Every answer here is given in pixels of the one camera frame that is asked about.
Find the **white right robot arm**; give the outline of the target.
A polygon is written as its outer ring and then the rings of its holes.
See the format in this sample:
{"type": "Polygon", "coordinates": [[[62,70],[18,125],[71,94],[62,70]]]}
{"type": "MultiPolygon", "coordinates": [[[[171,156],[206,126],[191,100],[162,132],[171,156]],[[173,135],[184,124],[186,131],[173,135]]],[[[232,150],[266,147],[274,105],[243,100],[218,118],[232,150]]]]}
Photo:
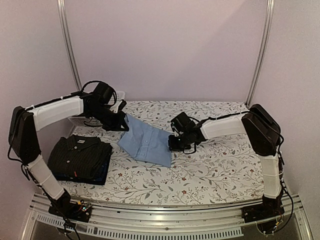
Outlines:
{"type": "Polygon", "coordinates": [[[264,181],[263,196],[268,198],[259,206],[262,218],[269,218],[278,210],[274,200],[282,194],[283,157],[281,145],[284,138],[279,124],[260,105],[254,104],[249,110],[219,117],[207,117],[196,121],[185,112],[170,122],[173,134],[168,137],[172,152],[184,152],[196,148],[200,143],[222,136],[245,134],[258,156],[264,181]]]}

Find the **dark blue shirt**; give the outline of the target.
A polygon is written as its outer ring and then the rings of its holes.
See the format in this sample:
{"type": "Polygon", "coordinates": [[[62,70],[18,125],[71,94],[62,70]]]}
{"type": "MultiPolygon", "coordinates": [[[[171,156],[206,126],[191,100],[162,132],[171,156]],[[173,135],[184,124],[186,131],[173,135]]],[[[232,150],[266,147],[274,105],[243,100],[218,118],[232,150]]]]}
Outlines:
{"type": "Polygon", "coordinates": [[[69,181],[75,183],[85,183],[90,185],[103,186],[106,183],[109,164],[110,160],[104,161],[92,179],[81,178],[78,176],[68,176],[62,173],[54,173],[53,175],[58,181],[69,181]]]}

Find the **black pinstriped shirt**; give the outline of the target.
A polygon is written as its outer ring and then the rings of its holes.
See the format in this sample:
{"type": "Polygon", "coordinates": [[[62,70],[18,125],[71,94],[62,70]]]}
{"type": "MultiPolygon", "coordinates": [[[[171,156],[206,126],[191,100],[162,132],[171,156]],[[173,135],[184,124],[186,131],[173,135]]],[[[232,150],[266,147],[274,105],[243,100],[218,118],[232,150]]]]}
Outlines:
{"type": "Polygon", "coordinates": [[[110,160],[113,147],[99,137],[61,137],[50,153],[47,166],[53,174],[92,179],[103,162],[110,160]]]}

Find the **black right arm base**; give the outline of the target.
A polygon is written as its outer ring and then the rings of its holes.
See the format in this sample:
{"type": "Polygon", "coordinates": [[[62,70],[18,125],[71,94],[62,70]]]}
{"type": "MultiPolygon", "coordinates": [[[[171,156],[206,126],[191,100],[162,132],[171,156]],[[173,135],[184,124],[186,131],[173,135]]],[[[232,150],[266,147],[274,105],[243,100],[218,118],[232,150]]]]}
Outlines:
{"type": "Polygon", "coordinates": [[[282,195],[277,198],[262,196],[262,203],[245,206],[241,209],[241,218],[245,223],[262,221],[257,224],[257,229],[264,235],[271,235],[276,232],[283,220],[285,213],[281,201],[282,195]]]}

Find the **light blue long sleeve shirt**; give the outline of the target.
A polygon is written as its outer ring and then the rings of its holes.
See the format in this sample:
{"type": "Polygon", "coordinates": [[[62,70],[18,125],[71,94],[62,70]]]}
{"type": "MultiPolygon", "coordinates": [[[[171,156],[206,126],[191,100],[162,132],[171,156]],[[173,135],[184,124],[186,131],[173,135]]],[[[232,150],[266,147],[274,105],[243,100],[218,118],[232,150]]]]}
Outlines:
{"type": "Polygon", "coordinates": [[[130,114],[125,120],[129,130],[121,136],[118,146],[136,161],[171,167],[172,152],[168,143],[171,133],[130,114]]]}

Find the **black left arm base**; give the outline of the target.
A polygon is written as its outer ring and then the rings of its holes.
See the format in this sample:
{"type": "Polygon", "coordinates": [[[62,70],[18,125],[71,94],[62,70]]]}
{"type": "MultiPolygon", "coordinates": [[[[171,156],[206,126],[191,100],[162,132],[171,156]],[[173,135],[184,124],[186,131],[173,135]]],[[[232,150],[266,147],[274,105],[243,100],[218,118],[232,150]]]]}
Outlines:
{"type": "Polygon", "coordinates": [[[53,199],[47,196],[50,200],[48,212],[67,220],[75,220],[88,223],[92,214],[92,204],[85,202],[83,199],[72,201],[68,192],[64,192],[59,199],[53,199]]]}

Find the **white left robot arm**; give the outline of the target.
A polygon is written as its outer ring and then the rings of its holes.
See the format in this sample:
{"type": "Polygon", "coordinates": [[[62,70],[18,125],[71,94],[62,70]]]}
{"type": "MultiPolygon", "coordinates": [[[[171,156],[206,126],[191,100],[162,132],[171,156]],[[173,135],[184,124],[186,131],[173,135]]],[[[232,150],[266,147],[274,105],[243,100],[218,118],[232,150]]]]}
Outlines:
{"type": "Polygon", "coordinates": [[[74,205],[62,198],[65,190],[45,163],[38,133],[57,122],[81,114],[97,119],[107,131],[127,131],[126,114],[103,106],[98,98],[93,93],[75,92],[27,108],[16,106],[12,111],[9,150],[14,151],[16,161],[26,167],[43,191],[57,200],[54,207],[63,217],[70,217],[74,213],[74,205]]]}

